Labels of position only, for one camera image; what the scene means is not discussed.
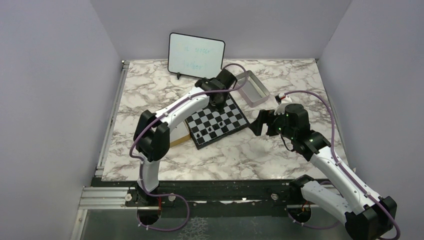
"checkered board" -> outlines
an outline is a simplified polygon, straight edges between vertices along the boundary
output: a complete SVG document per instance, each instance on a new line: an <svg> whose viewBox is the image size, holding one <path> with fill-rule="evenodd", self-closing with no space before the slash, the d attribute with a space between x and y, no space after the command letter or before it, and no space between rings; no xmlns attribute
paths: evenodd
<svg viewBox="0 0 424 240"><path fill-rule="evenodd" d="M187 117L185 122L197 149L249 126L248 119L230 94L225 102L224 113L204 108Z"/></svg>

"marble tabletop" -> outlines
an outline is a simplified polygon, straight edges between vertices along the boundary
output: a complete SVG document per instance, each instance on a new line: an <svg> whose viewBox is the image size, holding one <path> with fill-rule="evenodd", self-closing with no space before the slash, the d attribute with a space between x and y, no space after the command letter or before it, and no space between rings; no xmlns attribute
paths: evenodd
<svg viewBox="0 0 424 240"><path fill-rule="evenodd" d="M327 99L314 59L225 59L223 66L228 63L238 63L251 70L271 93L267 102L254 108L249 107L238 92L231 93L250 122L258 116L260 109L275 109L278 104L272 96L279 93L309 90ZM236 66L228 69L235 75L242 72ZM175 74L168 72L166 60L136 60L130 63L102 181L137 180L140 162L130 158L129 150L141 113L145 110L155 112L168 106L186 94L197 79L188 76L177 79ZM331 121L325 106L314 96L304 93L290 97L308 110L311 128L330 140ZM339 133L336 132L335 136L335 150L345 160ZM301 155L286 150L279 137L254 136L248 128L200 150L190 139L170 148L159 167L159 180L271 180L294 179L304 174L316 179L326 178Z"/></svg>

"whiteboard frame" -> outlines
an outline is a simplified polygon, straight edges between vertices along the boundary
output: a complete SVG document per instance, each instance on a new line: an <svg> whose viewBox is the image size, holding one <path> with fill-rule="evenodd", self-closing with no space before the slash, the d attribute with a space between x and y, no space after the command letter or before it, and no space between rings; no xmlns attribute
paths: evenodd
<svg viewBox="0 0 424 240"><path fill-rule="evenodd" d="M173 72L170 71L170 51L171 51L171 35L172 34L178 34L178 35L184 35L184 36L188 36L188 37L194 37L194 38L199 38L199 39L207 39L207 40L214 40L214 41L219 41L219 42L223 42L224 43L224 48L222 50L222 60L221 60L221 69L223 69L223 63L224 63L224 54L225 54L225 41L223 40L219 40L219 39L213 39L213 38L208 38L208 37L203 37L203 36L194 36L194 35L188 35L188 34L184 34L184 33L178 33L178 32L171 32L169 34L169 41L168 41L168 64L166 66L166 68L168 69L168 72L170 72L171 74L178 74L178 72ZM189 77L194 77L194 78L203 78L204 76L193 76L193 75L187 75L187 74L183 74L183 73L179 73L181 76L189 76Z"/></svg>

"dark gray floor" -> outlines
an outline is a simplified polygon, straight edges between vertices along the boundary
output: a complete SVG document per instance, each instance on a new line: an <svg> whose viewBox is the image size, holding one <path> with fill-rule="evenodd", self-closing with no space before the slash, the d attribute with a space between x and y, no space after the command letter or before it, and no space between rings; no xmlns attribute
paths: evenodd
<svg viewBox="0 0 424 240"><path fill-rule="evenodd" d="M162 218L155 227L171 228L182 218ZM328 226L335 219L320 208L312 210L310 224ZM137 227L134 210L90 210L85 221L84 240L350 240L339 225L330 230L302 228L287 217L192 218L174 232L158 232Z"/></svg>

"gray wall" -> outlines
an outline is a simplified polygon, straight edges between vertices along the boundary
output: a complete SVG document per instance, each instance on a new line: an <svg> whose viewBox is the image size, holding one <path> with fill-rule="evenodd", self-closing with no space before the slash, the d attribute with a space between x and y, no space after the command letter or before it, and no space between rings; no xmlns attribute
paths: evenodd
<svg viewBox="0 0 424 240"><path fill-rule="evenodd" d="M91 0L125 60L165 59L170 32L224 40L225 58L319 58L351 0Z"/></svg>
<svg viewBox="0 0 424 240"><path fill-rule="evenodd" d="M88 0L0 3L0 239L69 239L120 58Z"/></svg>
<svg viewBox="0 0 424 240"><path fill-rule="evenodd" d="M422 239L424 1L353 0L319 60L349 163Z"/></svg>

